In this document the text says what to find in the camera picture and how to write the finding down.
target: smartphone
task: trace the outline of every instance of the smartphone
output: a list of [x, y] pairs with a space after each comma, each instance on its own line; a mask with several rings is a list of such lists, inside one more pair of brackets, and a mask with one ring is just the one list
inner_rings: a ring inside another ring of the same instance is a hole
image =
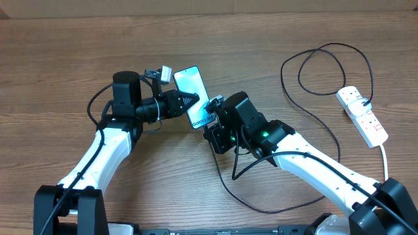
[[196, 93], [199, 96], [199, 101], [187, 111], [191, 127], [193, 129], [198, 129], [199, 127], [203, 127], [204, 125], [215, 121], [215, 115], [208, 114], [204, 109], [204, 106], [207, 105], [209, 101], [209, 96], [204, 87], [199, 68], [193, 66], [178, 71], [173, 74], [173, 78], [177, 90], [187, 93]]

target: power outlet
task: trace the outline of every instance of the power outlet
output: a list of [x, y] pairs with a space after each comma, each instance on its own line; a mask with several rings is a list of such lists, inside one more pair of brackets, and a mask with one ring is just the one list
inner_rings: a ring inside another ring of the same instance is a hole
[[337, 92], [336, 97], [370, 148], [380, 146], [388, 139], [389, 135], [371, 110], [361, 116], [353, 117], [348, 105], [363, 98], [356, 87], [344, 87]]

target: robotic arm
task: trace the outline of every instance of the robotic arm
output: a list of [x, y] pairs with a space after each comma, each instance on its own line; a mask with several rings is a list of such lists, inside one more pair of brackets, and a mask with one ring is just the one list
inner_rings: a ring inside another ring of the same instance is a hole
[[[153, 123], [178, 117], [199, 100], [196, 94], [176, 90], [163, 93], [161, 84], [169, 81], [167, 74], [170, 72], [163, 67], [162, 70], [157, 71], [146, 70], [144, 76], [129, 71], [114, 75], [114, 100], [109, 102], [112, 114], [106, 114], [107, 108], [105, 108], [98, 127], [104, 132], [104, 146], [80, 181], [73, 187], [71, 196], [58, 214], [58, 216], [66, 216], [69, 213], [77, 213], [78, 224], [60, 223], [58, 218], [55, 218], [44, 234], [140, 234], [137, 225], [108, 223], [103, 193], [119, 164], [130, 154], [140, 138], [144, 122]], [[152, 79], [152, 84], [148, 84], [152, 87], [153, 97], [148, 99], [142, 99], [140, 94], [139, 81], [145, 78]], [[223, 154], [233, 148], [237, 137], [240, 147], [246, 148], [256, 159], [266, 159], [273, 166], [294, 173], [323, 193], [343, 211], [349, 218], [345, 224], [347, 228], [349, 226], [348, 233], [329, 234], [410, 233], [385, 211], [375, 210], [376, 205], [366, 195], [338, 177], [323, 163], [301, 154], [267, 158], [269, 155], [289, 151], [312, 154], [345, 175], [348, 180], [357, 183], [367, 193], [383, 201], [409, 225], [415, 226], [418, 222], [417, 210], [408, 192], [400, 183], [389, 179], [382, 185], [372, 178], [342, 166], [315, 149], [284, 122], [279, 120], [268, 122], [264, 115], [255, 109], [243, 91], [228, 99], [220, 96], [212, 99], [207, 104], [206, 110], [209, 114], [215, 113], [217, 116], [217, 123], [204, 133], [204, 138], [211, 143], [216, 153]], [[34, 235], [39, 235], [56, 204], [56, 199], [61, 197], [63, 191], [92, 158], [100, 141], [101, 134], [97, 131], [91, 147], [74, 170], [58, 185], [44, 185], [38, 190], [35, 195]], [[323, 228], [318, 224], [313, 232], [319, 232], [321, 229], [324, 231], [331, 228], [329, 226]]]

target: wooden table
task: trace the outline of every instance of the wooden table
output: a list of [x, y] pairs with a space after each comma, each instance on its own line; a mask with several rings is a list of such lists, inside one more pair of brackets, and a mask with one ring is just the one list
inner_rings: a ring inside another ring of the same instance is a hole
[[[91, 97], [122, 70], [162, 64], [174, 71], [198, 65], [209, 96], [246, 91], [267, 119], [280, 119], [336, 158], [336, 145], [313, 118], [286, 99], [280, 66], [292, 55], [327, 42], [361, 49], [374, 71], [373, 109], [389, 133], [389, 174], [418, 203], [418, 13], [309, 13], [235, 16], [119, 17], [0, 21], [0, 234], [31, 234], [33, 197], [55, 185], [86, 152], [95, 126], [86, 114]], [[366, 63], [353, 50], [332, 46], [347, 84], [370, 95]], [[335, 96], [306, 93], [297, 84], [303, 58], [284, 70], [291, 96], [336, 133], [342, 163], [383, 180], [379, 148], [370, 149]], [[342, 75], [328, 55], [302, 71], [306, 87], [334, 91]], [[170, 84], [164, 89], [173, 89]], [[143, 97], [149, 97], [147, 87]], [[97, 116], [111, 92], [93, 105]], [[232, 182], [232, 151], [218, 156], [226, 184], [257, 208], [280, 209], [320, 194], [268, 163]], [[254, 158], [240, 158], [239, 169]], [[109, 221], [141, 228], [244, 228], [311, 223], [323, 212], [340, 214], [329, 200], [278, 215], [251, 211], [222, 187], [202, 131], [187, 117], [144, 133], [116, 171], [104, 196]]]

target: power plug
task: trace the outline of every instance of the power plug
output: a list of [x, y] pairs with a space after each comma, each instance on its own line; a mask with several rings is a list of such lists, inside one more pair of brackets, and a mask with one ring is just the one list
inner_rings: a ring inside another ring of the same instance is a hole
[[380, 146], [388, 139], [389, 135], [371, 110], [372, 105], [362, 107], [367, 99], [356, 87], [344, 87], [336, 97], [370, 148]]

